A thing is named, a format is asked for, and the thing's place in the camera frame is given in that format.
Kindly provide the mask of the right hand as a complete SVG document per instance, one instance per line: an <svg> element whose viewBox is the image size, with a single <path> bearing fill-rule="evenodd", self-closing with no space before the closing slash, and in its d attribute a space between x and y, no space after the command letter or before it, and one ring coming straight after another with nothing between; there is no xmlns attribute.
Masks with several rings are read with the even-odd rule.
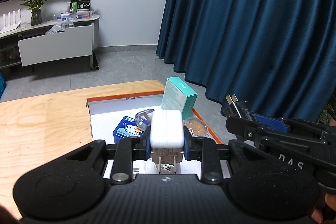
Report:
<svg viewBox="0 0 336 224"><path fill-rule="evenodd" d="M325 194L325 203L318 206L310 216L316 223L335 222L335 194Z"/></svg>

